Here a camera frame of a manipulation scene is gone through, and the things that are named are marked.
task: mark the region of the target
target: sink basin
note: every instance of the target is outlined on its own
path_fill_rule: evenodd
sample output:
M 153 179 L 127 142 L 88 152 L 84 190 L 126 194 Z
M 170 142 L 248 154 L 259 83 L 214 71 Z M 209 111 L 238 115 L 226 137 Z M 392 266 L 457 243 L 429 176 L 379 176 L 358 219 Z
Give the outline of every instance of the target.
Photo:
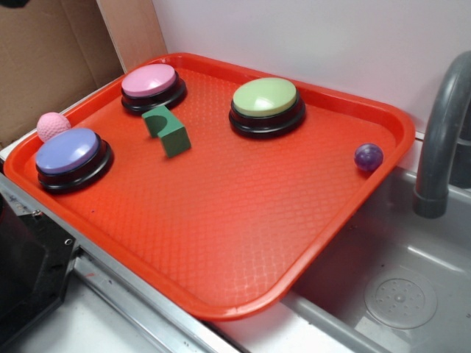
M 304 304 L 291 306 L 308 320 L 321 308 L 380 350 L 469 352 L 471 193 L 451 187 L 447 213 L 429 220 L 412 210 L 414 183 L 395 169 L 300 277 Z

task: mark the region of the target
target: red tray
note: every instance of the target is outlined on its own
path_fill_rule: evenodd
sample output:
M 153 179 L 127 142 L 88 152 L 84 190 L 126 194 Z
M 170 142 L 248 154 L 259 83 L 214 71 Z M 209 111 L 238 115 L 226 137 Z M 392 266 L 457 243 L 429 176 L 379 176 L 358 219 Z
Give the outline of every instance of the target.
M 6 175 L 150 285 L 196 317 L 241 318 L 280 299 L 414 141 L 402 111 L 302 82 L 303 125 L 252 140 L 228 121 L 236 89 L 271 76 L 192 54 L 172 65 L 188 95 L 172 112 L 192 148 L 168 159 L 142 118 L 121 106 L 122 78 L 66 115 L 115 152 L 110 172 L 82 191 L 41 189 L 34 134 L 8 157 Z M 384 151 L 374 173 L 359 171 L 362 143 Z

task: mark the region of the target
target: cardboard box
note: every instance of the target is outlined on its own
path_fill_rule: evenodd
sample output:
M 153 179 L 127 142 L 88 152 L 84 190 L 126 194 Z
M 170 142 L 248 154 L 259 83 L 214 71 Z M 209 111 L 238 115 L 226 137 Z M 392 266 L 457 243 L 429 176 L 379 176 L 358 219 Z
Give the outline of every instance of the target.
M 0 149 L 123 74 L 96 0 L 0 7 Z

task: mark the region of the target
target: drain cover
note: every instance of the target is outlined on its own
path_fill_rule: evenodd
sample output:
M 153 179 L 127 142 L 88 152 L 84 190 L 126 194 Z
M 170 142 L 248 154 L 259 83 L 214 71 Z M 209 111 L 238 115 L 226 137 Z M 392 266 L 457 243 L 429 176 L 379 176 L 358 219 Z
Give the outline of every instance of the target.
M 436 294 L 423 276 L 397 268 L 374 277 L 365 288 L 368 311 L 396 329 L 413 329 L 429 321 L 436 311 Z

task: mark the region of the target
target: purple ball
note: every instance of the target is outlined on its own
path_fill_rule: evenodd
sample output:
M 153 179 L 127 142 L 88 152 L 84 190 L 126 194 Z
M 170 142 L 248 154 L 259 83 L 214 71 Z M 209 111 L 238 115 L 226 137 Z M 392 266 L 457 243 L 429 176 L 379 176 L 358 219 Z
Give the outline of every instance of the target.
M 355 151 L 355 164 L 362 171 L 375 171 L 383 158 L 383 151 L 374 143 L 365 143 Z

